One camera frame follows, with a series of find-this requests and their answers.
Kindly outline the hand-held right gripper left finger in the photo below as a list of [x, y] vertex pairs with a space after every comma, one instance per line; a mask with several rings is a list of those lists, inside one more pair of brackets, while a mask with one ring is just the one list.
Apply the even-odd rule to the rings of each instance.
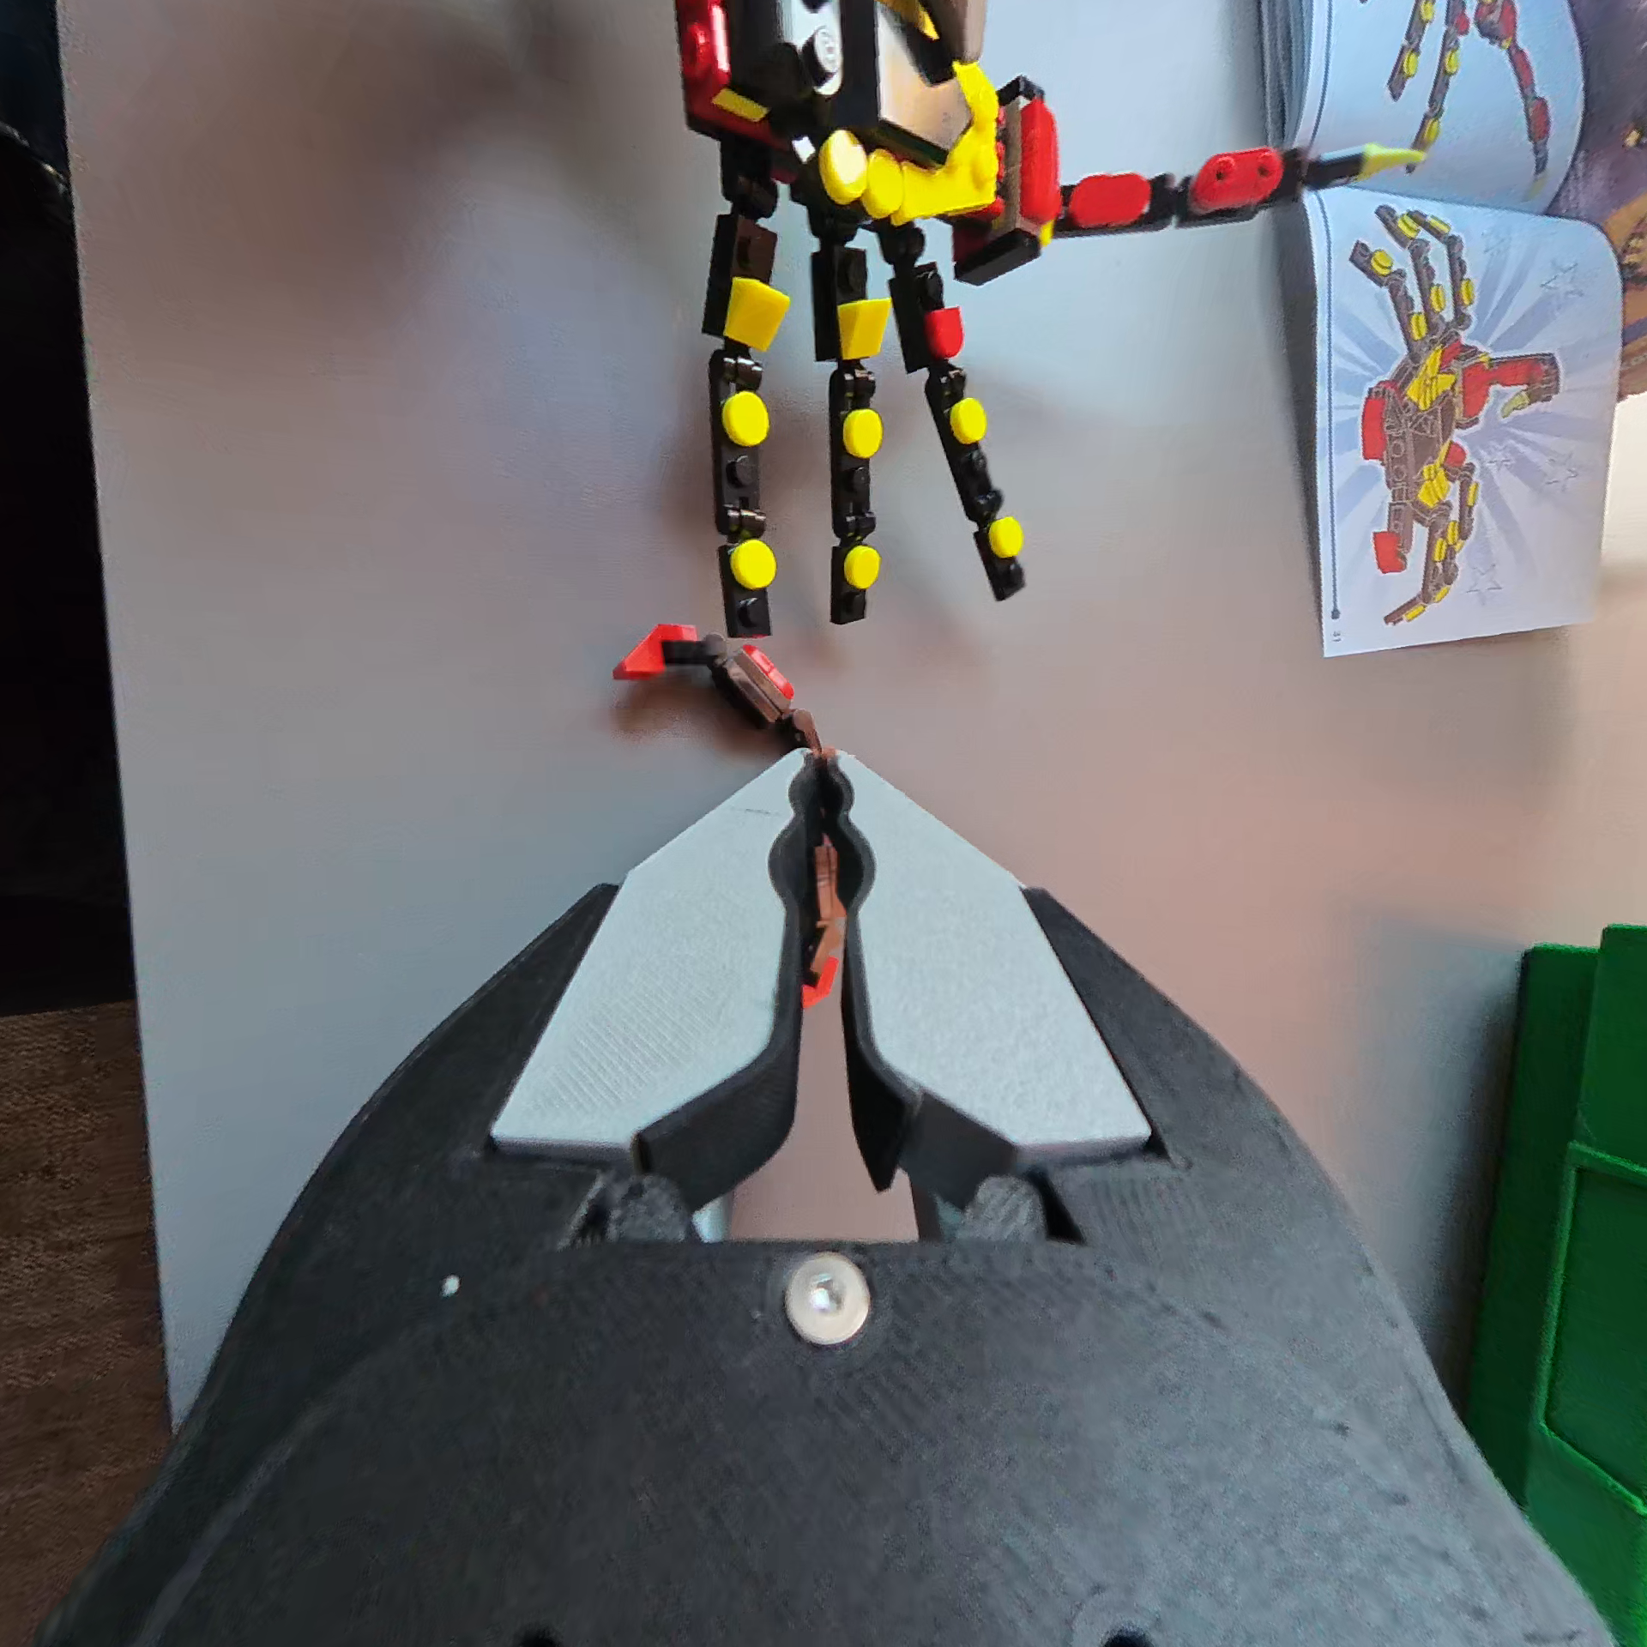
[[612, 895], [491, 1127], [506, 1152], [632, 1165], [714, 1205], [797, 1092], [813, 755], [786, 755]]

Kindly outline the purple lego set box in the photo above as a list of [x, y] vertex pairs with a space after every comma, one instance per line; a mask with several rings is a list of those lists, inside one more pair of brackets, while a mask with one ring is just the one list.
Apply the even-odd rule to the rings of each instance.
[[1647, 387], [1647, 2], [1569, 0], [1582, 55], [1579, 149], [1547, 216], [1595, 224], [1619, 257], [1619, 398]]

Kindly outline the black yellow lego creature model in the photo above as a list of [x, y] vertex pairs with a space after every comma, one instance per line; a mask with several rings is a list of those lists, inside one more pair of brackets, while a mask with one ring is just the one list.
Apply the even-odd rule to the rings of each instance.
[[761, 506], [772, 418], [761, 356], [791, 296], [772, 282], [780, 188], [806, 209], [813, 248], [813, 351], [833, 361], [833, 621], [868, 616], [878, 583], [873, 465], [884, 445], [875, 356], [898, 325], [906, 371], [923, 378], [933, 427], [973, 525], [997, 599], [1024, 586], [1022, 525], [985, 459], [987, 415], [961, 367], [963, 312], [923, 259], [950, 227], [955, 282], [994, 282], [1053, 237], [1142, 233], [1253, 218], [1416, 149], [1225, 149], [1195, 176], [1107, 172], [1061, 178], [1059, 121], [1042, 92], [980, 70], [985, 2], [681, 0], [674, 29], [687, 128], [720, 156], [729, 214], [714, 227], [703, 334], [711, 356], [711, 470], [718, 573], [736, 641], [772, 632], [775, 551]]

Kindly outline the green plastic storage bin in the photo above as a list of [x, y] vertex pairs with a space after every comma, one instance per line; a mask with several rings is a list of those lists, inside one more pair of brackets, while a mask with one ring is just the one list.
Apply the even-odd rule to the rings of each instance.
[[1647, 1638], [1647, 932], [1524, 960], [1468, 1429], [1611, 1620]]

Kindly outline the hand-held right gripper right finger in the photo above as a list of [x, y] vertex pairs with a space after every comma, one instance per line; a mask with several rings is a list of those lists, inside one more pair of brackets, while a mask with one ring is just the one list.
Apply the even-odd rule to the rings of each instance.
[[1151, 1143], [1028, 889], [854, 755], [833, 764], [841, 1030], [873, 1181], [976, 1190]]

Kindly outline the small red black lego limb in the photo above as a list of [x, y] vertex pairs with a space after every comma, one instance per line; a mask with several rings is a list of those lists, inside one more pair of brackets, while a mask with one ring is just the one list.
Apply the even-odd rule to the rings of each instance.
[[[811, 711], [796, 702], [796, 683], [754, 641], [698, 632], [696, 626], [651, 626], [612, 669], [614, 681], [656, 681], [679, 669], [703, 669], [711, 683], [757, 730], [775, 731], [813, 760], [836, 755], [825, 748]], [[829, 825], [811, 828], [813, 861], [813, 932], [806, 942], [801, 1008], [836, 992], [847, 948], [847, 905], [840, 893], [840, 847]]]

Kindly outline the open lego instruction booklet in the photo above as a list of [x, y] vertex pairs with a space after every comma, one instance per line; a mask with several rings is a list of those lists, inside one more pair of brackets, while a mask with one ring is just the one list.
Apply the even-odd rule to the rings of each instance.
[[1567, 0], [1258, 2], [1289, 149], [1416, 149], [1284, 227], [1323, 653], [1594, 616], [1619, 409], [1611, 237], [1547, 216], [1582, 124]]

